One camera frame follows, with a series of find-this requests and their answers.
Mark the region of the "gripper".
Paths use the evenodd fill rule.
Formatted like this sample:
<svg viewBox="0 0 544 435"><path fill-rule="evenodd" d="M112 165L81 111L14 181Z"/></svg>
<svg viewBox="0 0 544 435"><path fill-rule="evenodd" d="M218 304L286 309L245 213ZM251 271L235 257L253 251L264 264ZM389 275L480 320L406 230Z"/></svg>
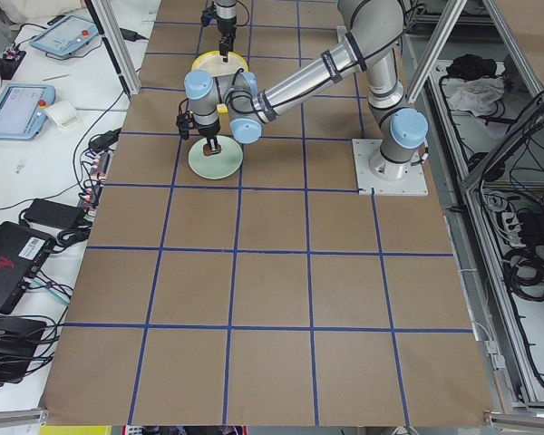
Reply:
<svg viewBox="0 0 544 435"><path fill-rule="evenodd" d="M228 54L233 50L233 37L236 34L237 26L237 4L236 3L211 3L201 13L201 24L203 27L216 20L217 28L223 38L219 41L219 55L224 63L228 62Z"/></svg>
<svg viewBox="0 0 544 435"><path fill-rule="evenodd" d="M176 127L178 128L179 135L183 140L189 139L189 132L197 130L199 134L207 139L204 145L204 153L220 153L220 145L218 138L216 137L220 132L220 122L216 119L209 125L204 125L196 122L193 113L191 111L184 111L179 113L176 119Z"/></svg>

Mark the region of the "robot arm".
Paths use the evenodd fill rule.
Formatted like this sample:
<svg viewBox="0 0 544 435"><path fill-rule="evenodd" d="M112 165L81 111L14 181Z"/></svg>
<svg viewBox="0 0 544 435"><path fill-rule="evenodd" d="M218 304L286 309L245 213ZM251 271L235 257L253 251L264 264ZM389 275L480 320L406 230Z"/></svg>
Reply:
<svg viewBox="0 0 544 435"><path fill-rule="evenodd" d="M237 69L232 74L212 76L202 69L184 79L188 111L180 112L176 125L187 139L196 130L209 144L220 131L217 107L228 109L230 129L242 144L256 142L265 124L353 73L366 73L369 108L383 134L377 160L404 165L423 144L428 123L409 107L398 79L393 46L405 33L405 11L398 1L339 1L346 32L334 47L278 84L257 89L252 72Z"/></svg>
<svg viewBox="0 0 544 435"><path fill-rule="evenodd" d="M234 50L237 31L237 1L216 0L206 7L200 17L203 27L207 27L212 20L216 21L220 32L219 55L224 63L228 62L228 55Z"/></svg>

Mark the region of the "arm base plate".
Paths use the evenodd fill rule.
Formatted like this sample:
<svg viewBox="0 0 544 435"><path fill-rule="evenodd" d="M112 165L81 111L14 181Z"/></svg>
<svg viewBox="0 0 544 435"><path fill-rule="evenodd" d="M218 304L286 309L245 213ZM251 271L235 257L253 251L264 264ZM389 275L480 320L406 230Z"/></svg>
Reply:
<svg viewBox="0 0 544 435"><path fill-rule="evenodd" d="M352 140L358 193L426 197L429 191L418 151L408 162L392 163L382 156L381 143L382 140Z"/></svg>
<svg viewBox="0 0 544 435"><path fill-rule="evenodd" d="M346 32L347 32L347 29L344 25L338 25L336 27L336 37L337 37L337 42L339 44L345 39Z"/></svg>

